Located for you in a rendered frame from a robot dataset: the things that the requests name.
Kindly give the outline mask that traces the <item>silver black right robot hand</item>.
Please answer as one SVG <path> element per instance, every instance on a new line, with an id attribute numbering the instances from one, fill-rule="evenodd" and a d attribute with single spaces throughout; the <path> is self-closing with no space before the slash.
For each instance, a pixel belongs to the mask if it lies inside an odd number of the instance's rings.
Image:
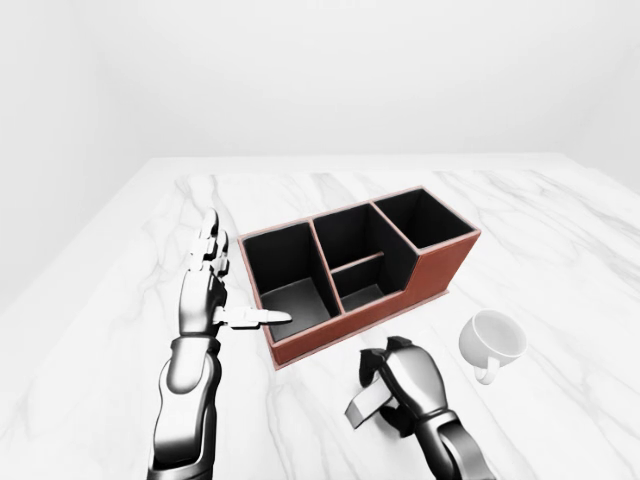
<path id="1" fill-rule="evenodd" d="M 431 355 L 401 336 L 387 339 L 384 349 L 360 351 L 359 381 L 363 388 L 381 378 L 393 394 L 380 410 L 401 437 L 415 433 L 419 419 L 448 408 L 444 382 Z"/>

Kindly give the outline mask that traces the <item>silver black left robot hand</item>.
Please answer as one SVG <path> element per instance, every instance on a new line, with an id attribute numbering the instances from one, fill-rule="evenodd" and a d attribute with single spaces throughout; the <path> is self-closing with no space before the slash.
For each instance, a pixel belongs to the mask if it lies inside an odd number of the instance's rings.
<path id="1" fill-rule="evenodd" d="M 226 325 L 233 329 L 257 328 L 262 324 L 282 324 L 292 320 L 282 311 L 225 306 L 224 277 L 229 272 L 229 237 L 219 226 L 215 209 L 206 211 L 201 229 L 190 252 L 179 300 L 179 330 L 182 335 L 215 336 Z"/>

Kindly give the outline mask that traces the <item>red-brown desk caddy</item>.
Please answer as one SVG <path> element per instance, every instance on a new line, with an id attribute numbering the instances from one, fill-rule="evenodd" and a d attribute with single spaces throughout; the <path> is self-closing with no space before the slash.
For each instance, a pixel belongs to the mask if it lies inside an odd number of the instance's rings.
<path id="1" fill-rule="evenodd" d="M 275 368 L 444 295 L 480 235 L 419 186 L 241 236 Z"/>

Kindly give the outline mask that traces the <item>white mug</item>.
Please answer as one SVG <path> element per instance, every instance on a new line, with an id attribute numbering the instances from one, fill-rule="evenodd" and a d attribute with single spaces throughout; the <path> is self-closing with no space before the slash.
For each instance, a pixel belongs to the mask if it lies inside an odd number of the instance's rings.
<path id="1" fill-rule="evenodd" d="M 476 380 L 491 384 L 501 367 L 520 358 L 528 348 L 523 328 L 508 315 L 483 309 L 471 317 L 459 336 L 459 350 L 474 367 Z"/>

